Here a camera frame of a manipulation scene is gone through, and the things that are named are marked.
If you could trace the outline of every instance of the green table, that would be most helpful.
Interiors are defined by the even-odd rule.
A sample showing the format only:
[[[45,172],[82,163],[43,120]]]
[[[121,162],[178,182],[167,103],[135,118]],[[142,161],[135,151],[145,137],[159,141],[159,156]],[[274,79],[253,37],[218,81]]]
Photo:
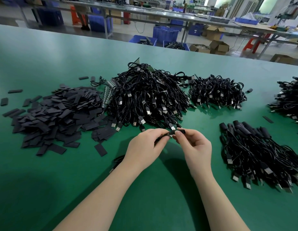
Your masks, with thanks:
[[[59,84],[88,86],[81,76],[106,79],[127,70],[128,62],[140,62],[171,73],[184,71],[207,77],[230,77],[245,84],[243,110],[190,110],[182,126],[201,131],[213,146],[212,170],[236,210],[251,230],[298,230],[298,187],[293,194],[264,186],[252,190],[231,180],[223,163],[219,123],[233,120],[266,127],[279,144],[298,153],[298,125],[272,114],[266,106],[279,92],[277,80],[298,77],[298,66],[195,53],[154,46],[59,34],[0,25],[0,230],[51,230],[109,173],[111,161],[125,153],[129,141],[140,131],[129,126],[103,143],[104,157],[94,149],[86,132],[77,149],[63,155],[48,152],[35,156],[37,148],[20,149],[23,135],[12,134],[11,118],[2,114],[21,108],[26,98],[46,96]],[[8,94],[8,90],[23,89]],[[266,115],[274,124],[268,123]],[[200,196],[174,140],[161,156],[135,180],[127,191],[110,230],[208,230]]]

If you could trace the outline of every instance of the gray floor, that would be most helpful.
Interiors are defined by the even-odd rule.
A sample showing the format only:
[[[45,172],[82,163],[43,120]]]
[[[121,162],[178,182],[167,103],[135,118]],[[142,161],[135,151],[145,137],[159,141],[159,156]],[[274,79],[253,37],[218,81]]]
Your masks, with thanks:
[[[64,20],[64,26],[62,27],[39,27],[35,21],[34,15],[30,8],[24,8],[24,13],[26,18],[30,23],[31,28],[60,32],[66,34],[74,34],[74,35],[83,35],[88,37],[97,37],[97,38],[105,38],[104,33],[92,32],[92,31],[82,31],[80,26],[73,26],[71,13],[67,11],[61,11],[62,17]],[[146,16],[137,16],[138,18],[145,19]],[[19,7],[10,7],[0,4],[0,24],[18,26],[18,27],[26,27],[25,22],[23,21],[21,12]],[[142,23],[142,22],[131,22],[129,25],[113,25],[113,37],[112,40],[120,40],[128,42],[133,35],[143,35],[143,36],[152,36],[154,24]],[[178,34],[178,41],[182,38],[183,31]],[[222,39],[225,43],[230,46],[230,50],[227,53],[228,56],[232,57],[245,57],[245,58],[255,58],[261,50],[264,48],[264,45],[260,45],[255,54],[252,54],[249,50],[242,51],[244,46],[247,44],[249,39],[237,38],[234,36],[224,36]],[[187,43],[190,45],[191,43],[195,44],[204,44],[209,45],[210,40],[202,36],[193,36],[188,35]],[[274,54],[286,54],[293,58],[298,58],[298,47],[296,45],[291,44],[281,44],[273,42],[265,54],[262,56],[261,60],[269,61]]]

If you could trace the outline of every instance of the metal table frame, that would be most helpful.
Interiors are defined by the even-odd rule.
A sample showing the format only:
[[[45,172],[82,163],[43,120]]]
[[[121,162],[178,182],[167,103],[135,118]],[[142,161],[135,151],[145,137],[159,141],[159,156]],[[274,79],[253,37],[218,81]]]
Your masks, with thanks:
[[[249,35],[249,34],[248,35],[235,34],[235,35],[244,36],[246,38],[252,38],[252,37],[255,37],[253,35],[258,34],[259,35],[258,40],[267,42],[267,45],[264,47],[264,49],[257,56],[256,59],[261,58],[261,56],[264,54],[264,52],[266,51],[266,49],[268,48],[268,46],[270,45],[270,43],[272,41],[281,42],[281,43],[298,44],[298,43],[295,43],[295,42],[277,40],[278,37],[286,37],[286,38],[291,38],[291,36],[295,36],[295,38],[298,37],[297,35],[294,35],[290,32],[279,32],[279,31],[275,31],[275,30],[256,29],[256,28],[245,27],[245,26],[243,27],[243,26],[237,25],[236,23],[234,23],[232,21],[230,21],[228,24],[213,22],[213,21],[209,21],[206,18],[200,18],[200,17],[195,16],[194,14],[189,14],[189,13],[178,13],[178,12],[171,12],[171,11],[167,11],[167,10],[136,7],[136,6],[131,6],[131,5],[119,6],[119,5],[116,5],[116,4],[113,4],[113,3],[103,3],[103,2],[83,1],[83,0],[81,0],[81,1],[47,0],[47,1],[57,1],[57,2],[61,2],[61,3],[65,3],[65,4],[99,8],[101,10],[101,14],[96,14],[96,13],[91,13],[91,12],[90,13],[89,12],[81,12],[81,14],[91,14],[91,15],[103,16],[104,25],[105,25],[105,38],[106,39],[108,39],[109,37],[112,36],[112,29],[111,29],[111,33],[108,34],[106,18],[112,17],[112,18],[118,18],[118,19],[122,19],[122,20],[131,20],[131,21],[137,21],[137,22],[158,24],[158,25],[162,25],[162,26],[182,27],[184,29],[183,36],[182,36],[182,39],[181,39],[182,43],[186,43],[189,28],[191,27],[191,25],[193,25],[195,23],[213,25],[213,26],[216,26],[216,27],[235,28],[235,29],[241,29],[243,31],[249,31],[249,32],[251,32],[251,35]],[[36,12],[36,7],[46,8],[46,9],[64,10],[64,11],[70,11],[70,12],[72,11],[70,9],[60,8],[60,7],[50,7],[50,6],[44,7],[44,6],[40,6],[40,5],[34,5],[34,4],[31,4],[31,6],[34,7],[34,11],[35,11],[37,17],[39,15]],[[183,24],[183,26],[178,26],[178,25],[173,25],[173,24],[170,24],[170,23],[162,23],[162,22],[157,22],[157,21],[141,20],[141,19],[133,19],[133,18],[124,18],[124,17],[119,17],[119,16],[113,16],[111,14],[112,10],[118,10],[118,11],[121,11],[121,12],[128,12],[128,13],[134,13],[134,14],[158,16],[158,17],[167,18],[167,19],[181,20],[181,21],[184,22],[184,24]],[[23,15],[23,18],[25,20],[25,23],[27,24],[28,21],[27,21],[25,15],[24,14],[22,14],[22,15]],[[273,37],[270,38],[270,39],[264,38],[265,34],[269,34],[269,33],[273,34]]]

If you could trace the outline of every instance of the right hand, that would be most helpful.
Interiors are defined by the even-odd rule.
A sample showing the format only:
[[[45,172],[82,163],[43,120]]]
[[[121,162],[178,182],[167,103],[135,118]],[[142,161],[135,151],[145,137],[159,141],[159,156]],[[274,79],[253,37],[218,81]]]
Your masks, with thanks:
[[[211,170],[211,142],[206,137],[191,129],[184,129],[185,134],[176,131],[172,136],[179,143],[184,152],[187,166],[193,178],[199,175],[212,174]]]

